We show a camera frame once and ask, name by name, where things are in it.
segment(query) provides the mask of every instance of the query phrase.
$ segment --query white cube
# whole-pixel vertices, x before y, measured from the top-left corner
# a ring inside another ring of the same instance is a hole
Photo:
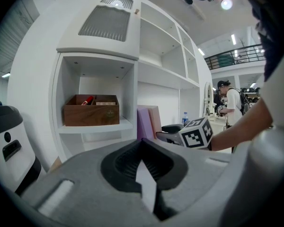
[[[213,137],[213,130],[207,117],[192,120],[179,131],[185,147],[206,148]]]

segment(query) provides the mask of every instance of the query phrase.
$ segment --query white t-shirt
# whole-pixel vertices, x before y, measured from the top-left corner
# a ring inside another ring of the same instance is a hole
[[[234,109],[234,112],[227,113],[228,124],[233,126],[242,117],[241,109],[241,98],[240,93],[235,89],[230,89],[227,92],[227,108]]]

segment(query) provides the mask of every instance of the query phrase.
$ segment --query cabinet door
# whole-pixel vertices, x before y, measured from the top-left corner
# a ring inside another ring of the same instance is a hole
[[[140,0],[90,0],[65,30],[58,52],[97,52],[137,60]]]

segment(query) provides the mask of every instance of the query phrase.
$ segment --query balcony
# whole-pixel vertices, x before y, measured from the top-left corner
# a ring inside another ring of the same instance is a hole
[[[241,47],[205,58],[209,70],[243,64],[253,61],[265,61],[261,44]]]

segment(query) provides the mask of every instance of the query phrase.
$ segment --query water bottle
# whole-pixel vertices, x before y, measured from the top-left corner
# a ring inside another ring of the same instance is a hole
[[[184,116],[182,118],[182,124],[185,124],[185,121],[188,120],[187,112],[184,112]]]

